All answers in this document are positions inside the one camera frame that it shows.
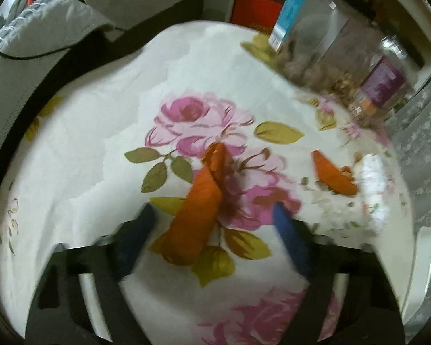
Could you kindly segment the floral tablecloth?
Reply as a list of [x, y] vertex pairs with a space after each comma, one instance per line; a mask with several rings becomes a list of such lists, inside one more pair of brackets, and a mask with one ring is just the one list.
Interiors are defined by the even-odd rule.
[[[272, 225], [276, 202], [341, 245], [373, 244], [404, 303], [412, 216], [387, 138], [255, 59], [263, 44], [238, 26], [173, 26], [52, 94], [0, 190], [0, 309], [17, 333], [53, 247], [92, 244], [146, 202], [158, 226], [122, 288], [154, 344], [278, 343], [307, 283]], [[230, 154], [228, 207], [196, 264], [175, 266], [157, 239], [213, 143]], [[380, 234], [365, 228], [359, 189], [344, 196], [318, 180], [314, 150], [356, 185], [363, 155], [382, 158], [390, 213]]]

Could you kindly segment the white snack wrapper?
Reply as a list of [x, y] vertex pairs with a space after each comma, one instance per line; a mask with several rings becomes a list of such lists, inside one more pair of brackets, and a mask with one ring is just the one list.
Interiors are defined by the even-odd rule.
[[362, 199], [365, 228], [380, 234], [388, 221], [390, 209], [386, 199], [388, 181], [384, 162], [378, 154], [363, 155], [358, 164], [357, 185]]

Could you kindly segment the white trash bin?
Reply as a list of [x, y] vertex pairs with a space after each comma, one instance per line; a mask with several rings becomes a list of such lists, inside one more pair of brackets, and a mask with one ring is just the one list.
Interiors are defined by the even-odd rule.
[[404, 303], [403, 325], [420, 309], [431, 282], [431, 227], [422, 227], [417, 233], [413, 271]]

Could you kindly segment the red box on floor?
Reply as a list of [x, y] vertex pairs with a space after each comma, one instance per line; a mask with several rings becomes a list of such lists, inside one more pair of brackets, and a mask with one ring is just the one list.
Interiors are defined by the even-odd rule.
[[230, 23], [271, 34], [283, 0], [234, 0]]

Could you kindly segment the clear jar with nuts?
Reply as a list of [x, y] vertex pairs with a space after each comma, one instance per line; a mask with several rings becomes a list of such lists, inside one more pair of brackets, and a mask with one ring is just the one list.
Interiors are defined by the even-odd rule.
[[321, 87], [328, 76], [323, 58], [349, 16], [342, 0], [285, 0], [268, 39], [285, 77], [298, 86]]

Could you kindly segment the grey sofa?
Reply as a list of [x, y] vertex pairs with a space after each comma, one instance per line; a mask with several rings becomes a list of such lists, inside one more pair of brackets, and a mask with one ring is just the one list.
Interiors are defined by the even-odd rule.
[[0, 29], [0, 184], [18, 141], [52, 94], [138, 50], [203, 0], [36, 0]]

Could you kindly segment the white lace curtain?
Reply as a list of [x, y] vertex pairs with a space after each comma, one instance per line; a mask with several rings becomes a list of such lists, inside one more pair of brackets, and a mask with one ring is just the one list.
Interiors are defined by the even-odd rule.
[[[413, 206], [414, 229], [431, 227], [431, 79], [386, 123]], [[431, 282], [424, 303], [406, 324], [412, 341], [431, 317]]]

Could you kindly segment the purple label snack jar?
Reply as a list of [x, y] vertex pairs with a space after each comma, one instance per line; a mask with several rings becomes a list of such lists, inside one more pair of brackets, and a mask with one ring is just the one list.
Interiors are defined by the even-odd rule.
[[387, 114], [411, 95], [420, 68], [397, 35], [385, 35], [367, 56], [363, 79], [344, 72], [332, 85], [353, 120], [362, 127], [380, 125]]

